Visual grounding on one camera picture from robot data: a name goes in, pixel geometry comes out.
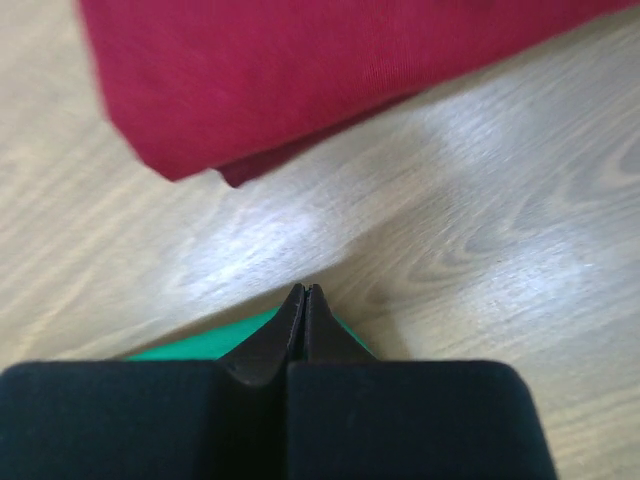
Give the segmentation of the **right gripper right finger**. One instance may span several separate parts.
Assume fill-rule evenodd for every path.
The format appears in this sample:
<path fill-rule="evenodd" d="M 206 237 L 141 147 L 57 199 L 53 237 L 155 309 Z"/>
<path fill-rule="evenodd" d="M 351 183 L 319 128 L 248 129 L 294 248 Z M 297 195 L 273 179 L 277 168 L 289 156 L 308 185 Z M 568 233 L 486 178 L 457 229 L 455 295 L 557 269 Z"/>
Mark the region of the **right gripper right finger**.
<path fill-rule="evenodd" d="M 309 363 L 369 363 L 376 356 L 333 314 L 318 284 L 306 291 L 303 358 Z"/>

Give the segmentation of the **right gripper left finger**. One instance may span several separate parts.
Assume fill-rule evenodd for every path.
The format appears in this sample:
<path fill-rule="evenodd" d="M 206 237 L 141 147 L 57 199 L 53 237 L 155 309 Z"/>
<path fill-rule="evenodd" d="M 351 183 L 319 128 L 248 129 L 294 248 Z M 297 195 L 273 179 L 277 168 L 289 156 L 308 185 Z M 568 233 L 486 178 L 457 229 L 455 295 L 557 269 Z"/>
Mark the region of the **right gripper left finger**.
<path fill-rule="evenodd" d="M 219 359 L 238 382 L 250 387 L 272 383 L 303 351 L 305 287 L 295 284 L 275 315 Z"/>

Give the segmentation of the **green t shirt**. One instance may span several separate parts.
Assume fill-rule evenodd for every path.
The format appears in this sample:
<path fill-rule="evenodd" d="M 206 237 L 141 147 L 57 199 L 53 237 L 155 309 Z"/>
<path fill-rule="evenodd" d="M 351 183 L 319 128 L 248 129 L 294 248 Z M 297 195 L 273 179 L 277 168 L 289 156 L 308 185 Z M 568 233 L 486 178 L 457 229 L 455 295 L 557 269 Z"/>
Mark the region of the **green t shirt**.
<path fill-rule="evenodd" d="M 169 344 L 151 347 L 140 353 L 128 355 L 126 359 L 129 361 L 219 360 L 270 320 L 278 309 Z"/>

